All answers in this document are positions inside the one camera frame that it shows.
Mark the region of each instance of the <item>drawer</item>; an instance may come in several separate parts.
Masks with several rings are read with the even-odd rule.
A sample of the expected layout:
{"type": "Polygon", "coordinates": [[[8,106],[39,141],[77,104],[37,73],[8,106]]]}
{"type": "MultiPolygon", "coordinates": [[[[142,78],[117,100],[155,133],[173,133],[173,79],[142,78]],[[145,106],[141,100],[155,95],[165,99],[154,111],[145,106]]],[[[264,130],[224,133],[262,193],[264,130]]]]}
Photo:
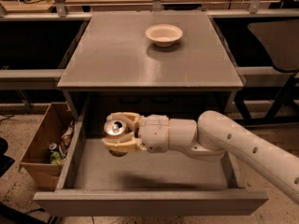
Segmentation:
{"type": "Polygon", "coordinates": [[[86,99],[56,190],[34,197],[52,216],[250,215],[267,200],[243,188],[229,154],[221,161],[175,151],[112,156],[101,140],[101,107],[86,99]]]}

